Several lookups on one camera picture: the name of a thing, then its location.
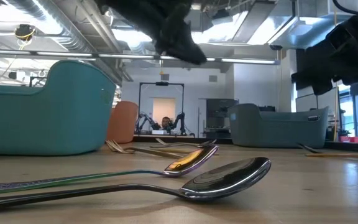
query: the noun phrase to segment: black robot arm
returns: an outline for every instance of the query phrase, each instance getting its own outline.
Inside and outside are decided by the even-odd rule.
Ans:
[[[142,124],[139,126],[139,123],[142,118],[144,118],[144,120],[143,120]],[[159,130],[161,128],[161,126],[157,122],[155,122],[152,118],[147,116],[147,114],[141,113],[139,115],[139,118],[136,121],[136,124],[135,124],[135,133],[136,134],[140,134],[140,131],[143,129],[143,125],[146,123],[146,121],[149,122],[149,124],[153,130]]]
[[[178,122],[180,121],[180,135],[185,136],[186,135],[186,129],[185,129],[185,113],[181,112],[178,114],[177,118],[175,119],[175,122],[172,124],[170,123],[168,127],[165,129],[167,130],[168,134],[171,134],[171,130],[175,129],[178,126]]]

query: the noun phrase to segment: doorway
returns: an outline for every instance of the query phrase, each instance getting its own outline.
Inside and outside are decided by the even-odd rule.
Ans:
[[[176,98],[153,98],[153,120],[161,124],[162,118],[175,120]]]

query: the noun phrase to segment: window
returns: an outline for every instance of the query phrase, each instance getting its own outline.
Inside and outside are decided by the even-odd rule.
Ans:
[[[356,136],[354,129],[354,115],[353,115],[353,100],[352,96],[341,96],[339,99],[340,109],[344,111],[342,113],[342,130],[349,131],[349,137]]]
[[[353,99],[350,95],[350,86],[339,85],[339,109],[341,113],[342,130],[349,131],[349,137],[356,136],[353,114]]]

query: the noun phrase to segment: spoon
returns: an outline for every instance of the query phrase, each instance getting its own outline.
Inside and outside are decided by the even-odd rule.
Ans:
[[[151,148],[161,148],[161,147],[177,147],[177,146],[193,146],[193,147],[197,147],[197,148],[202,148],[202,147],[207,147],[210,146],[212,144],[214,144],[216,142],[215,140],[210,140],[210,141],[206,141],[200,144],[192,144],[192,143],[185,143],[185,142],[176,142],[173,144],[167,144],[165,143],[163,140],[161,139],[155,139],[157,140],[159,143],[162,144],[162,146],[150,146]]]
[[[79,175],[73,177],[61,177],[55,179],[33,180],[29,182],[1,183],[0,194],[21,190],[32,190],[44,187],[65,185],[82,180],[115,177],[119,175],[129,174],[155,174],[162,175],[164,177],[179,177],[199,168],[199,166],[204,164],[204,162],[206,162],[218,149],[218,146],[213,145],[204,149],[195,150],[192,153],[189,153],[188,155],[172,162],[162,172],[154,170],[130,170],[122,172],[107,172],[102,174]]]
[[[119,184],[87,189],[0,197],[0,210],[17,205],[123,190],[149,190],[174,195],[189,201],[214,200],[236,194],[253,186],[267,174],[270,166],[271,161],[264,157],[233,162],[196,176],[178,190],[147,184]]]

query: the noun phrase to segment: wooden table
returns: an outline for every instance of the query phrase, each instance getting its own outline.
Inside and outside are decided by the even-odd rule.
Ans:
[[[120,183],[179,188],[204,171],[255,156],[269,157],[272,169],[252,188],[213,203],[190,203],[153,192],[116,192],[12,208],[0,212],[0,223],[358,223],[358,159],[308,158],[299,149],[236,146],[221,146],[220,153],[179,179],[128,175],[32,192]],[[162,170],[170,161],[105,149],[72,157],[0,157],[0,182],[141,168]]]

